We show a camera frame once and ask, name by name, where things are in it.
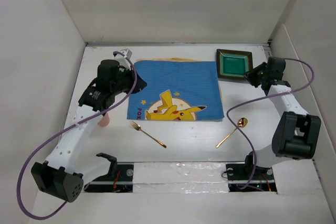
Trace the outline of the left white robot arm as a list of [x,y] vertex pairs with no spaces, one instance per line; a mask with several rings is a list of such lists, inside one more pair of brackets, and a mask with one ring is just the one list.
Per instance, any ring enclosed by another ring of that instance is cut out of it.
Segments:
[[120,93],[142,91],[147,83],[117,60],[103,60],[97,77],[89,84],[78,101],[72,128],[64,132],[57,146],[43,163],[35,163],[31,174],[40,191],[66,202],[73,202],[84,186],[103,177],[112,180],[117,175],[117,158],[98,153],[87,167],[77,166],[77,160],[91,132],[107,114]]

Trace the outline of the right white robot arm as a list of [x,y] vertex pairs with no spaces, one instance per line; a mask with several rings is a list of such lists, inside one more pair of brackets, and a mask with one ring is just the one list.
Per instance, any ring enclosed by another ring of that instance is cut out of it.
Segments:
[[280,115],[271,144],[245,158],[243,173],[250,179],[284,161],[311,159],[316,151],[321,119],[309,114],[296,100],[295,90],[283,80],[285,67],[284,59],[269,57],[244,74],[249,84],[261,87]]

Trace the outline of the gold fork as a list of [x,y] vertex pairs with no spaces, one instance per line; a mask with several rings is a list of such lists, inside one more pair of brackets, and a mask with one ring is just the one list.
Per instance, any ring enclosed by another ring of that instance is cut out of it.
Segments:
[[134,121],[131,121],[130,125],[137,131],[140,131],[142,133],[144,133],[145,135],[147,135],[148,137],[150,137],[152,140],[154,140],[155,142],[157,142],[158,144],[160,144],[163,148],[167,148],[167,146],[162,143],[161,141],[157,140],[156,138],[154,138],[152,135],[150,135],[149,133],[147,133],[146,131],[144,131],[140,125],[138,125],[137,123],[135,123]]

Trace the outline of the blue and yellow cloth placemat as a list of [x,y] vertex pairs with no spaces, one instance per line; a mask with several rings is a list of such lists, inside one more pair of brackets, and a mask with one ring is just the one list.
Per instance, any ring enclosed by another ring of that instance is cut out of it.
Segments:
[[134,66],[147,86],[130,95],[129,120],[218,121],[224,118],[215,62],[141,60]]

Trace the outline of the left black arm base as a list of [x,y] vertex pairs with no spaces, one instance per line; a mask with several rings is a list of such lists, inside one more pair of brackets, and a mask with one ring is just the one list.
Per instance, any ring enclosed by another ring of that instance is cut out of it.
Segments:
[[132,193],[133,192],[133,163],[119,163],[117,158],[105,153],[96,155],[109,162],[106,172],[84,185],[86,193]]

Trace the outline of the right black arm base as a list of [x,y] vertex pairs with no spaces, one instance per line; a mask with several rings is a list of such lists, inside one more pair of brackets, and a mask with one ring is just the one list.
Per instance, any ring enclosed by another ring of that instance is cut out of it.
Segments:
[[253,172],[253,154],[249,153],[244,162],[227,163],[221,177],[228,182],[229,192],[277,192],[272,168],[256,166]]

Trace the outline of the pink plastic cup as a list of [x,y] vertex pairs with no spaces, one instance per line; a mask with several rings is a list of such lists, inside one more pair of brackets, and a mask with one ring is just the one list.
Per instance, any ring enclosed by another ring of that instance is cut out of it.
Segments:
[[109,115],[106,113],[103,118],[98,122],[100,127],[106,127],[110,123]]

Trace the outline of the square green ceramic plate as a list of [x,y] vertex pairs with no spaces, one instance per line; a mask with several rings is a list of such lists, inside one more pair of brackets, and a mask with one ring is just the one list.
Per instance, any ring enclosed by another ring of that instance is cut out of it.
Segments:
[[250,51],[216,50],[217,77],[219,80],[245,81],[244,74],[253,69]]

